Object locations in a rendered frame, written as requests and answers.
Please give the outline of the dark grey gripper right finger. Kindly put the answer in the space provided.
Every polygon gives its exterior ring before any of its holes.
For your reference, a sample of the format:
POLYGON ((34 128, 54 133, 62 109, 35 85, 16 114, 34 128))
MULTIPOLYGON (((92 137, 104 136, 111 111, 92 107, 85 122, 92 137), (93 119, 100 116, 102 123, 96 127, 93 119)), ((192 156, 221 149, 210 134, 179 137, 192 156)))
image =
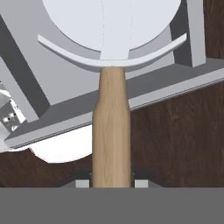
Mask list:
POLYGON ((165 182, 146 172, 133 172, 131 174, 131 185, 134 188, 159 188, 164 187, 165 182))

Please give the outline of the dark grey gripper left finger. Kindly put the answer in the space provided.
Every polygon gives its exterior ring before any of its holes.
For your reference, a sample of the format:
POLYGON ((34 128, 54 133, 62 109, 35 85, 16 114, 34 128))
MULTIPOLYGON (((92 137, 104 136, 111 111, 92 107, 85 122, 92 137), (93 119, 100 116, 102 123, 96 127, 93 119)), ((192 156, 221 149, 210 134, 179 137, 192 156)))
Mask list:
POLYGON ((70 177, 63 179, 60 183, 60 187, 67 188, 89 188, 92 185, 92 173, 91 172, 76 172, 70 177))

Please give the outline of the wooden handled pizza cutter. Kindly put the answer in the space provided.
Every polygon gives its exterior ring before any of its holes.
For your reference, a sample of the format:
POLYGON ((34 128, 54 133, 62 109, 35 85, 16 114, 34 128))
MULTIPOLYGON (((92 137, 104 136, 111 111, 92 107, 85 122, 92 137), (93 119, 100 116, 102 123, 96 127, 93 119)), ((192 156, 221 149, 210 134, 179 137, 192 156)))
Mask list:
POLYGON ((130 51, 159 36, 176 16, 181 0, 42 0, 49 18, 74 43, 100 53, 82 57, 38 35, 49 51, 75 65, 100 73, 92 116, 92 185, 131 187, 130 105, 126 73, 177 49, 186 35, 132 59, 130 51))

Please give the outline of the grey open drawer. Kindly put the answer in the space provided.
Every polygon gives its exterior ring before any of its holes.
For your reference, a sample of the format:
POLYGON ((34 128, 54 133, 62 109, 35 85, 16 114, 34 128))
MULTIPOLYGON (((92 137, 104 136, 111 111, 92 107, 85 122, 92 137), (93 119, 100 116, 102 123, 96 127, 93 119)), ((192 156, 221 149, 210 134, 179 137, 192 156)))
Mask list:
POLYGON ((224 80, 203 0, 0 0, 0 81, 25 118, 7 146, 88 126, 108 66, 124 68, 131 109, 224 80))

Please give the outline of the white round object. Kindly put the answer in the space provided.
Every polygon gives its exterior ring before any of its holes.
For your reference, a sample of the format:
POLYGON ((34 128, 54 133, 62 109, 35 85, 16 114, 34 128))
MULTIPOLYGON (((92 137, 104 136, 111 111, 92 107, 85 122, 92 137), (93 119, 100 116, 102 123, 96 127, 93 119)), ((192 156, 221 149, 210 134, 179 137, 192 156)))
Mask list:
POLYGON ((33 143, 30 149, 36 157, 50 164, 79 160, 92 153, 92 126, 33 143))

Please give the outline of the white speckled metal object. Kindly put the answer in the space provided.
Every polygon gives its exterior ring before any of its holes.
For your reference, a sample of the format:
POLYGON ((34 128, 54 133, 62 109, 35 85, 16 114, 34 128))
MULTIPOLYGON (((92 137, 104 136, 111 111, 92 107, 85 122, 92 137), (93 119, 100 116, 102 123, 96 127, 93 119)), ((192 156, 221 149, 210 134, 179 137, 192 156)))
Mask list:
POLYGON ((24 121, 24 115, 0 81, 0 153, 11 150, 4 140, 24 121))

